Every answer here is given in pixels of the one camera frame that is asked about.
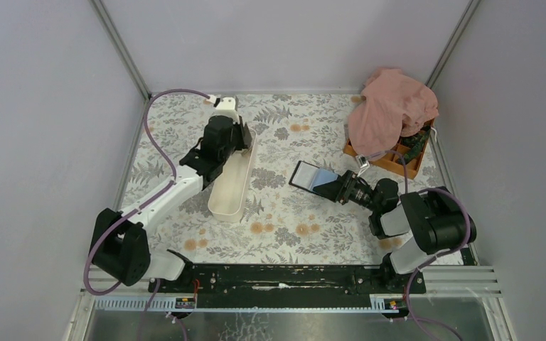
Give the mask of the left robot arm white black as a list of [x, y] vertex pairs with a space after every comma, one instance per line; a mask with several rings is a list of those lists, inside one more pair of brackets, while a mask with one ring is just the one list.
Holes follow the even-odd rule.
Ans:
[[125, 286], [143, 278], [178, 279], [188, 260], [174, 251], [151, 252], [149, 237], [173, 210], [223, 180], [230, 164], [251, 147], [251, 132], [240, 116], [209, 118], [169, 180], [122, 211], [106, 208], [98, 214], [85, 266], [96, 266]]

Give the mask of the floral patterned table mat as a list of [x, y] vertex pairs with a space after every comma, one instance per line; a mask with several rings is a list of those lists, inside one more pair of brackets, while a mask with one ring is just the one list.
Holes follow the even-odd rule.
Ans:
[[[379, 240], [370, 211], [330, 202], [289, 185], [298, 161], [337, 174], [358, 168], [343, 153], [346, 119], [363, 101], [349, 94], [237, 95], [238, 112], [255, 131], [256, 157], [242, 219], [219, 222], [208, 209], [212, 187], [173, 210], [151, 237], [151, 251], [177, 251], [194, 262], [379, 264], [410, 237]], [[193, 94], [158, 98], [149, 131], [178, 162], [203, 135], [214, 108]], [[171, 169], [143, 134], [122, 207], [140, 201]]]

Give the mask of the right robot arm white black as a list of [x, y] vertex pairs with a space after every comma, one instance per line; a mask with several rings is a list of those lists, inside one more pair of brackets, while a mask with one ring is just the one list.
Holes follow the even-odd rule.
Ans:
[[410, 274], [476, 239], [475, 223], [446, 188], [401, 195], [389, 178], [370, 186], [349, 170], [343, 175], [320, 170], [308, 189], [332, 202], [354, 202], [370, 210], [370, 231], [380, 240], [411, 235], [383, 257], [380, 268], [390, 276]]

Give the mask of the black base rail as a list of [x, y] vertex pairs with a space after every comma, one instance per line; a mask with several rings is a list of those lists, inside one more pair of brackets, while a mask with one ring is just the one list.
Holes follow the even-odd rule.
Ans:
[[411, 280], [389, 266], [188, 264], [173, 281], [149, 291], [187, 294], [198, 308], [369, 308], [373, 297], [423, 294], [422, 275]]

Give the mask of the cream plastic oblong tray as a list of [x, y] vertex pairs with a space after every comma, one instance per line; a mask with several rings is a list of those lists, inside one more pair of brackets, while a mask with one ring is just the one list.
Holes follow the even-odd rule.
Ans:
[[239, 222], [245, 211], [250, 178], [256, 159], [256, 142], [243, 151], [234, 152], [213, 183], [208, 209], [220, 222]]

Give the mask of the wooden organizer box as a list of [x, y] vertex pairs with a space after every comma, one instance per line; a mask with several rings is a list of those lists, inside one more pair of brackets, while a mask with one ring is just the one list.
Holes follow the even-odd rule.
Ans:
[[414, 135], [400, 137], [391, 152], [381, 156], [370, 156], [369, 162], [372, 166], [383, 168], [398, 175], [404, 175], [407, 171], [407, 178], [413, 180], [419, 172], [424, 159], [424, 153], [434, 133], [434, 119], [426, 121], [424, 126]]

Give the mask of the pink cloth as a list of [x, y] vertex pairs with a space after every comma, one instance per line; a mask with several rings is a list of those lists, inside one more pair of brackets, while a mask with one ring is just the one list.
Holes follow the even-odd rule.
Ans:
[[439, 116], [435, 93], [399, 68], [379, 67], [360, 96], [363, 101], [348, 115], [348, 139], [360, 155], [390, 150]]

